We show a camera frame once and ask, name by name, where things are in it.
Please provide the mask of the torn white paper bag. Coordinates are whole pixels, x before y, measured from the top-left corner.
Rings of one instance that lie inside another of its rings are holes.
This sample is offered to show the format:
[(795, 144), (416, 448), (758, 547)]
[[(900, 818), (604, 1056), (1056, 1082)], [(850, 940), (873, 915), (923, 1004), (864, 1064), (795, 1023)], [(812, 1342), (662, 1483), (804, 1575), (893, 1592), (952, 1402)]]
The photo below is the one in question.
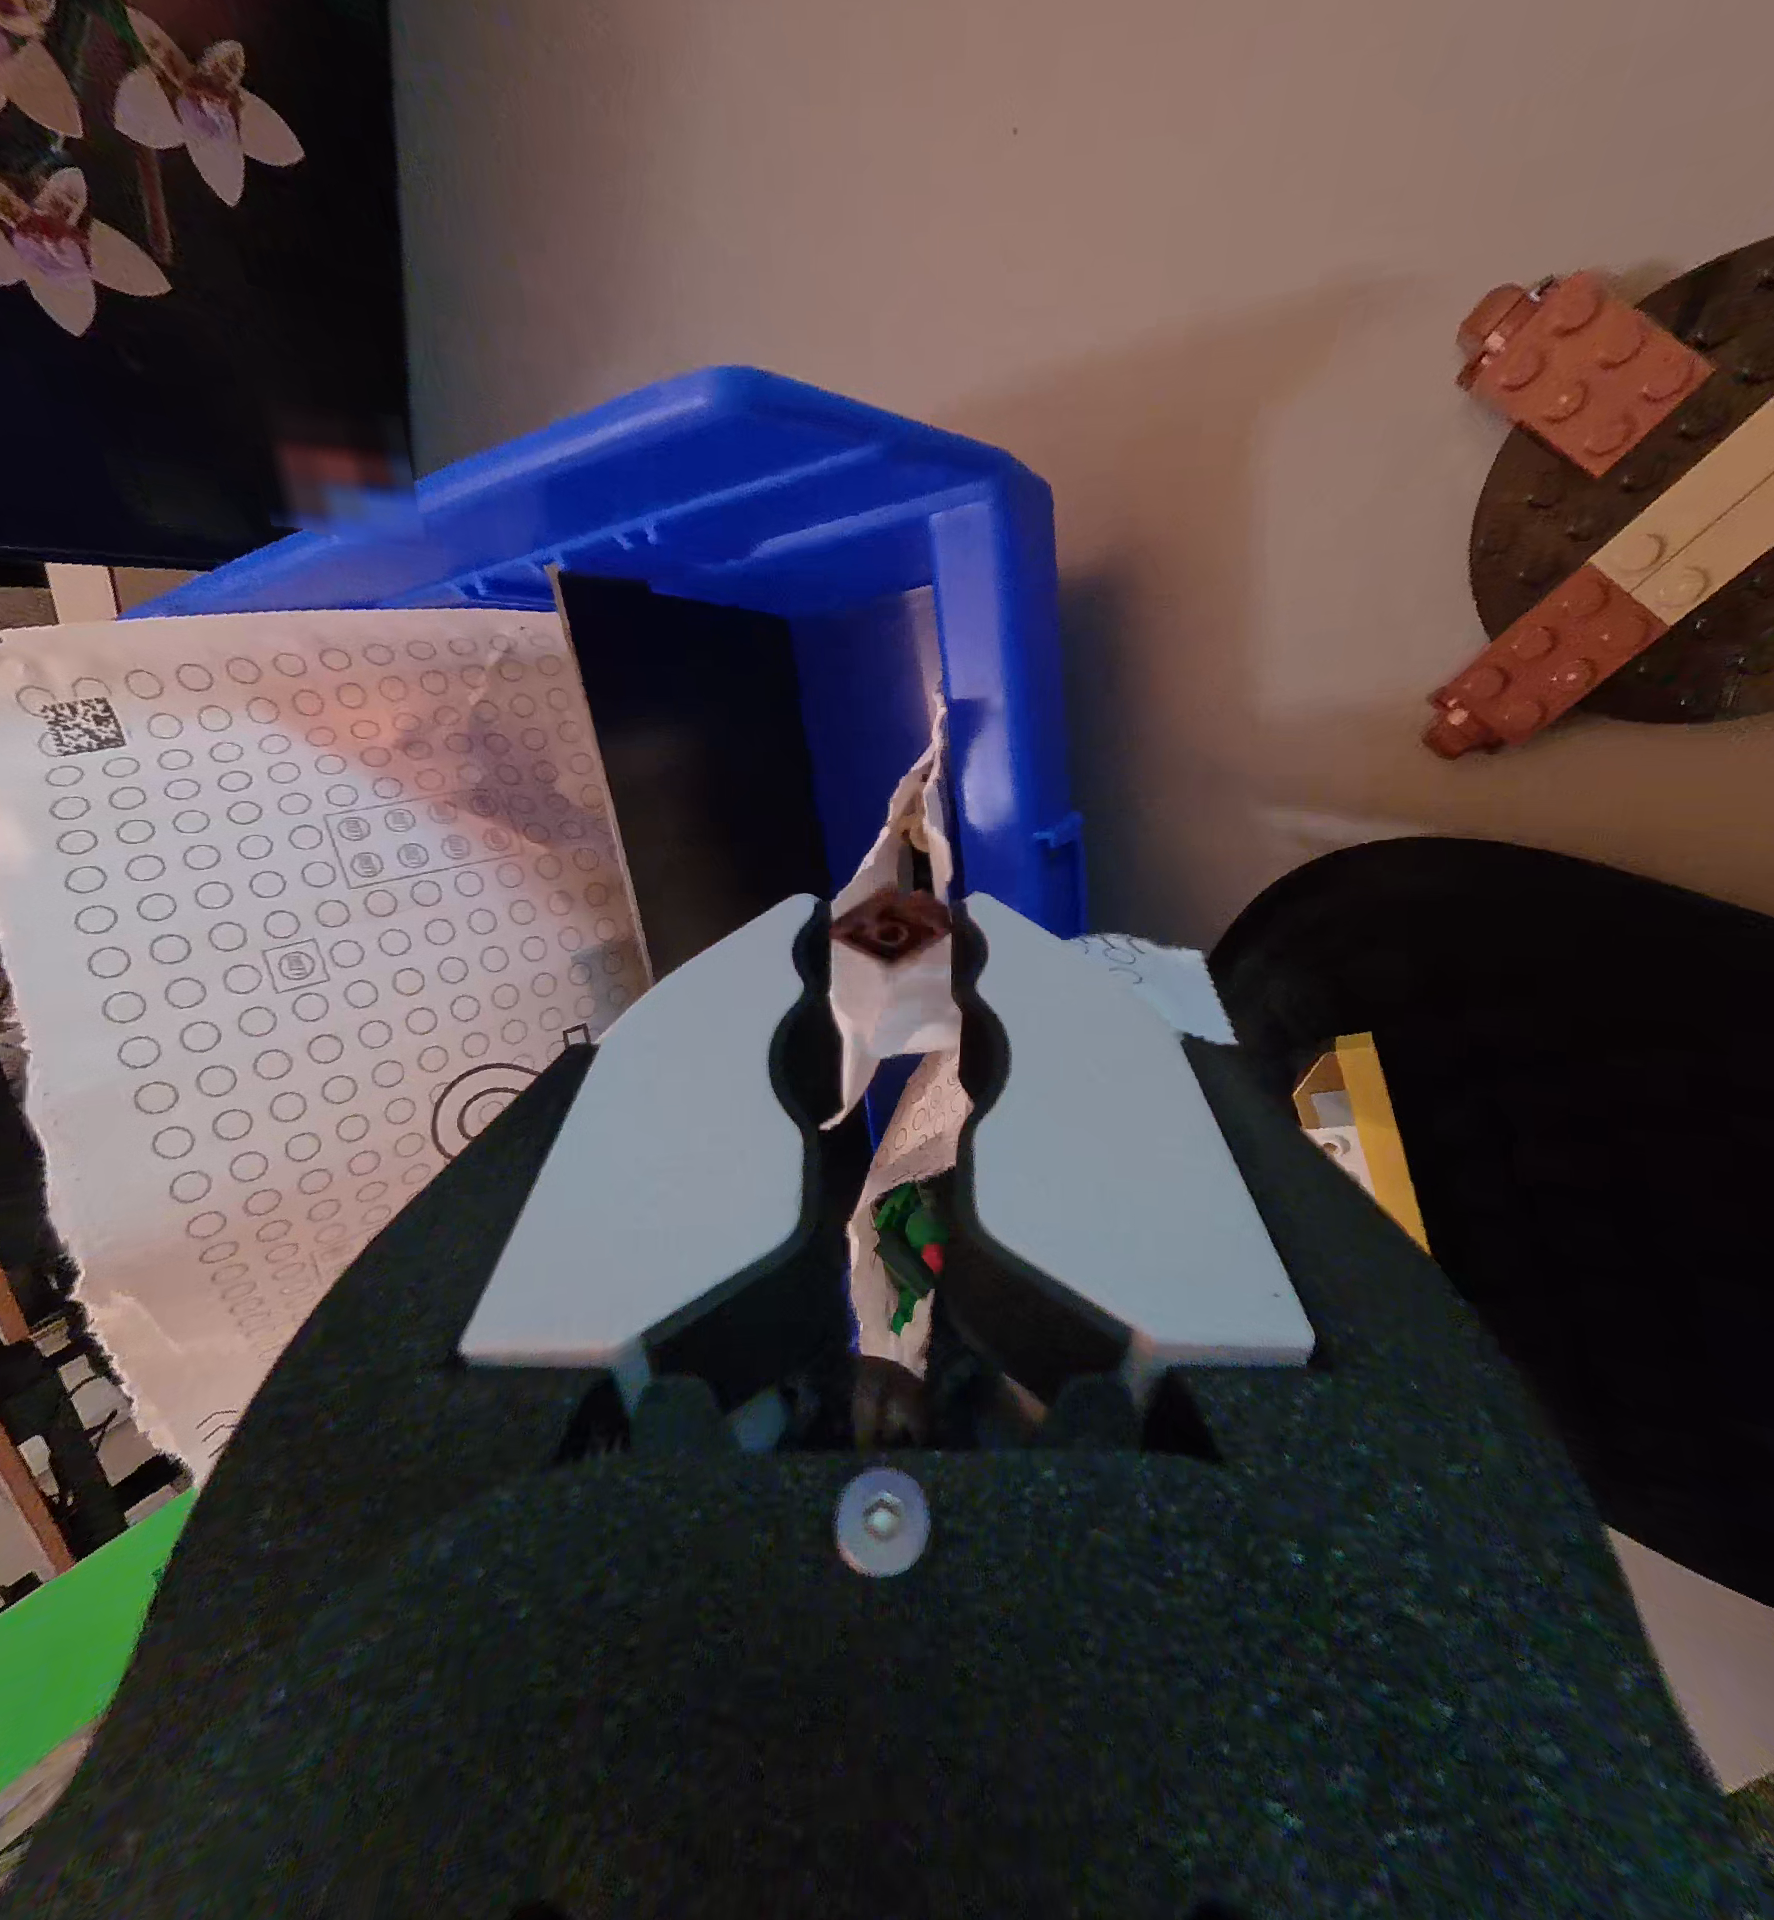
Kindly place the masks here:
[[(944, 897), (954, 851), (944, 824), (944, 707), (934, 712), (931, 743), (902, 777), (884, 828), (832, 907), (845, 915), (895, 888), (916, 889), (916, 858), (928, 857), (931, 891)], [(1175, 1031), (1218, 1044), (1237, 1034), (1207, 957), (1162, 946), (1127, 933), (1070, 939), (1076, 952), (1158, 1008)], [(934, 943), (912, 959), (888, 962), (835, 940), (831, 1004), (842, 1044), (842, 1113), (859, 1109), (876, 1072), (893, 1058), (915, 1058), (906, 1092), (890, 1094), (876, 1161), (859, 1210), (849, 1223), (850, 1302), (864, 1357), (923, 1376), (928, 1370), (934, 1302), (915, 1299), (890, 1273), (878, 1245), (876, 1205), (892, 1191), (951, 1171), (972, 1103), (961, 1084), (961, 1013), (952, 1003), (951, 951)]]

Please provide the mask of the round black lego assembly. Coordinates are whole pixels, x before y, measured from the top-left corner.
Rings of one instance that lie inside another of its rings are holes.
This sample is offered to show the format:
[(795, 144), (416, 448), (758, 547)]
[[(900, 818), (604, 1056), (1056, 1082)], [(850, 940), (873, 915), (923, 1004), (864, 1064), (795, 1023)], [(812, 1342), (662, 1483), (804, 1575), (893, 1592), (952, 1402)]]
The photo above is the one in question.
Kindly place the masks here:
[(1469, 540), (1487, 644), (1431, 694), (1426, 749), (1499, 752), (1579, 707), (1774, 712), (1774, 236), (1643, 300), (1500, 284), (1455, 346), (1509, 435)]

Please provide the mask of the small brown lego piece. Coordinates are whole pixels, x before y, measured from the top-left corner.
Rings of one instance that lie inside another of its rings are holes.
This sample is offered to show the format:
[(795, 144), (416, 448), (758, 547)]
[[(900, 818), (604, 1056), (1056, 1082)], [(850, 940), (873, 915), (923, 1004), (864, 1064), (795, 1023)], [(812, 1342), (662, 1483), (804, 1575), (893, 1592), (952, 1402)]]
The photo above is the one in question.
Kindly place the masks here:
[(934, 893), (888, 885), (842, 911), (831, 924), (831, 943), (898, 966), (951, 933), (952, 915)]

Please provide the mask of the green booklet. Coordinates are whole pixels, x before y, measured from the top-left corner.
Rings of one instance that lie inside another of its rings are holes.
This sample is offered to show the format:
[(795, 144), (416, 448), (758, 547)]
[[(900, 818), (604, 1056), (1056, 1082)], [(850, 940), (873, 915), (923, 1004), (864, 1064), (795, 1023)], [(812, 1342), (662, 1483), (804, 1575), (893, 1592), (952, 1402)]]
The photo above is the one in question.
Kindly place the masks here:
[(85, 1762), (196, 1498), (177, 1496), (0, 1613), (0, 1884)]

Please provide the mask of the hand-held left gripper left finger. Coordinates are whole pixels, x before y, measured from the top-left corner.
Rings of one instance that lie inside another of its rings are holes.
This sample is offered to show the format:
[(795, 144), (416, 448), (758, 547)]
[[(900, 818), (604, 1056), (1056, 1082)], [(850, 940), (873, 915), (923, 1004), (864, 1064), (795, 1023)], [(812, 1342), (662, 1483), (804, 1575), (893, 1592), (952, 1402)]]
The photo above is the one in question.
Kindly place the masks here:
[(460, 1342), (488, 1368), (643, 1368), (804, 1220), (776, 1080), (823, 902), (781, 900), (658, 979), (598, 1043)]

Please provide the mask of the blue plastic bin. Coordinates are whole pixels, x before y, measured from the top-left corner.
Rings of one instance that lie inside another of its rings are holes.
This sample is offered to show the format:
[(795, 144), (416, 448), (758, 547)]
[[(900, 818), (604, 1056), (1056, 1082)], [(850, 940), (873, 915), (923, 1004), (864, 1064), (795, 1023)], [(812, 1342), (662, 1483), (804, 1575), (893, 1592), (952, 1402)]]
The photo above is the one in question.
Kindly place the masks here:
[(956, 893), (1089, 928), (1054, 492), (1010, 453), (748, 366), (686, 372), (419, 479), (132, 614), (561, 611), (557, 574), (794, 636), (832, 893), (944, 707)]

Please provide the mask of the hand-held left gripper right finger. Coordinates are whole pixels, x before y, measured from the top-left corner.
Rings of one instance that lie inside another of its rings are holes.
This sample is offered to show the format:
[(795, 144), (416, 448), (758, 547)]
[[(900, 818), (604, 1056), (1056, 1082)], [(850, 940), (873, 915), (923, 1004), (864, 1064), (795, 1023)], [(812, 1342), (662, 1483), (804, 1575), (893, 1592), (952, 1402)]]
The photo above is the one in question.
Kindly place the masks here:
[(954, 995), (964, 1337), (1001, 1370), (1304, 1368), (1308, 1314), (1160, 1004), (992, 895), (956, 912)]

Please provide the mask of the green lego plant pieces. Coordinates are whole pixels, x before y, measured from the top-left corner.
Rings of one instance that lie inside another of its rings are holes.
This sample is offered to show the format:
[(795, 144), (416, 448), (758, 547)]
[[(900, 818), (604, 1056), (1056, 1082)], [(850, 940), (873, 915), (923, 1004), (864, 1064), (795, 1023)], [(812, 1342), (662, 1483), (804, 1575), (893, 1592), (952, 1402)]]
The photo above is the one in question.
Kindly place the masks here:
[(903, 1333), (946, 1267), (952, 1176), (890, 1188), (873, 1209), (876, 1252), (890, 1284), (890, 1332)]

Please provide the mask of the black orchid lego box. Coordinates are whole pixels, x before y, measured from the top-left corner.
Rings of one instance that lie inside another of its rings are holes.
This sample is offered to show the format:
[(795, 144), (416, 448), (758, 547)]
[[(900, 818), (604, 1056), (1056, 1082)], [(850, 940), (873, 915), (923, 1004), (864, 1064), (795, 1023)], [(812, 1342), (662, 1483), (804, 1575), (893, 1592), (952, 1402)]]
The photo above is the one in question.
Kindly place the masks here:
[(0, 3), (0, 585), (412, 485), (389, 4)]

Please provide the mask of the black mesh cushion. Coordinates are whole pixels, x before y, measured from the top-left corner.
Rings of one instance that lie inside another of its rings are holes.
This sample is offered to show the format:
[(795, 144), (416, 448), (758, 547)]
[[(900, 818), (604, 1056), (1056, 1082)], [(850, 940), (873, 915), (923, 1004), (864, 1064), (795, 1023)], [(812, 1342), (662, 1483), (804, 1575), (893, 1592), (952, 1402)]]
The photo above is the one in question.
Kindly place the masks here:
[(1604, 1524), (1774, 1610), (1774, 916), (1398, 836), (1264, 889), (1211, 973), (1282, 1094), (1376, 1043), (1434, 1258)]

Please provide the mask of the large printed white paper bag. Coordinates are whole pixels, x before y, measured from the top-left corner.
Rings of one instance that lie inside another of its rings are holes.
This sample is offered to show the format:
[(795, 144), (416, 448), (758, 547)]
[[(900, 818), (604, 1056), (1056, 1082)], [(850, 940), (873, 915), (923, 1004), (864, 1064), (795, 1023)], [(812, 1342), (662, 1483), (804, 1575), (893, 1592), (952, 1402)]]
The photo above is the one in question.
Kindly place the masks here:
[(0, 636), (0, 951), (89, 1328), (202, 1481), (373, 1235), (651, 981), (563, 617)]

